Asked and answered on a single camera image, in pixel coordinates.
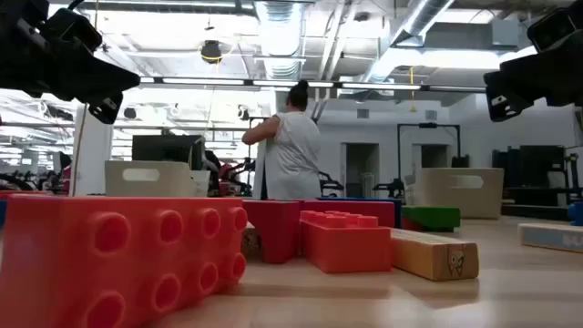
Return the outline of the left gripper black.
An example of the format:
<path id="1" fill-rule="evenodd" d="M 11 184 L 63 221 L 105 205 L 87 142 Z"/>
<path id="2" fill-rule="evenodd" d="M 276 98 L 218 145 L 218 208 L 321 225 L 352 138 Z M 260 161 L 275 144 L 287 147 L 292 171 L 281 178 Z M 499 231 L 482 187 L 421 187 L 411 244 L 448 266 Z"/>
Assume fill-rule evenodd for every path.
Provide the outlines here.
<path id="1" fill-rule="evenodd" d="M 122 92 L 139 84 L 139 75 L 91 55 L 91 24 L 84 17 L 1 19 L 2 88 L 90 102 L 88 112 L 113 125 Z"/>

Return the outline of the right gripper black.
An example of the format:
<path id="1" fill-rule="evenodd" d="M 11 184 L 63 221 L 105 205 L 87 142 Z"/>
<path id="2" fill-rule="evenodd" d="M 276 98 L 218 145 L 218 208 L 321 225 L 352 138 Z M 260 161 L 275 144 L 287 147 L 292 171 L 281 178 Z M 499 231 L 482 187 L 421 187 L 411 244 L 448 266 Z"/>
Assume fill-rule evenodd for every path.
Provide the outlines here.
<path id="1" fill-rule="evenodd" d="M 582 102 L 582 41 L 566 40 L 560 46 L 518 59 L 485 73 L 486 102 L 493 122 L 514 118 L 545 97 L 550 106 Z"/>

